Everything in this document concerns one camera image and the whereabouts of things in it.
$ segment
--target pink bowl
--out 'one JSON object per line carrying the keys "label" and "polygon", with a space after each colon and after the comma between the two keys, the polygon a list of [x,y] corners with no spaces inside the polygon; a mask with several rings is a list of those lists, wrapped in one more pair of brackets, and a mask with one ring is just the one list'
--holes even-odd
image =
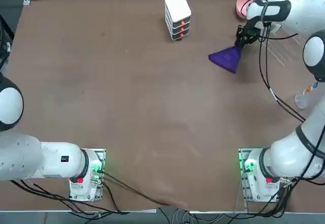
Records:
{"label": "pink bowl", "polygon": [[249,2],[247,2],[248,0],[237,0],[236,2],[236,12],[237,15],[241,18],[246,18],[246,14],[247,14],[247,9],[249,4],[251,4],[254,0],[251,0]]}

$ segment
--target brown table surface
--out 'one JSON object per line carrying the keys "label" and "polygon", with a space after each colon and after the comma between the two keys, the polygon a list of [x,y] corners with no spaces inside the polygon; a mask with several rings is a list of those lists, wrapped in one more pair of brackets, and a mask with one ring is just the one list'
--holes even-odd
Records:
{"label": "brown table surface", "polygon": [[[169,36],[164,0],[34,0],[24,7],[7,71],[25,99],[17,128],[41,141],[106,148],[107,171],[154,199],[233,211],[238,148],[269,146],[298,123],[263,85],[258,43],[245,47],[235,75],[207,59],[234,42],[236,0],[188,3],[190,32],[180,42]],[[314,81],[303,44],[269,44],[270,83],[290,104]],[[69,191],[62,179],[37,182]],[[156,207],[111,188],[120,209]],[[2,210],[66,209],[9,182],[0,189]],[[322,192],[300,183],[287,210],[325,212]],[[113,209],[107,195],[98,204]]]}

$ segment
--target water bottle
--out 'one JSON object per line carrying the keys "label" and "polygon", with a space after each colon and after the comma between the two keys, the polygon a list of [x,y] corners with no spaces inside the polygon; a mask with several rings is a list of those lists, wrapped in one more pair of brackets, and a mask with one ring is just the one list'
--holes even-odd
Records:
{"label": "water bottle", "polygon": [[295,104],[300,109],[315,106],[325,94],[325,83],[315,82],[304,89],[302,93],[295,95]]}

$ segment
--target purple fabric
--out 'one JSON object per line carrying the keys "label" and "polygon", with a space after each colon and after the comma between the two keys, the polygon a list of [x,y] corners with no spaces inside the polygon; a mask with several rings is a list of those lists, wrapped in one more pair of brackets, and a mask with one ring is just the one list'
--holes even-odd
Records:
{"label": "purple fabric", "polygon": [[238,63],[241,57],[242,48],[240,46],[233,46],[224,50],[208,55],[209,60],[214,64],[236,73]]}

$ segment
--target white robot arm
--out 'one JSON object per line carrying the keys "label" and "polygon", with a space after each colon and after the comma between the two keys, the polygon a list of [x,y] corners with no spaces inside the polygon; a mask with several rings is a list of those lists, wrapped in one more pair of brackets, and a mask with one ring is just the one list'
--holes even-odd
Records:
{"label": "white robot arm", "polygon": [[[317,81],[325,79],[325,0],[256,0],[248,8],[248,28],[275,22],[307,39],[303,51],[306,68]],[[271,147],[254,149],[246,161],[253,201],[268,201],[279,190],[280,177],[299,177],[311,159],[325,125],[325,97],[291,134]],[[304,177],[324,177],[325,138]]]}
{"label": "white robot arm", "polygon": [[19,88],[0,73],[0,181],[28,178],[69,178],[70,198],[102,198],[105,150],[80,149],[65,142],[40,142],[16,133],[13,127],[23,114]]}

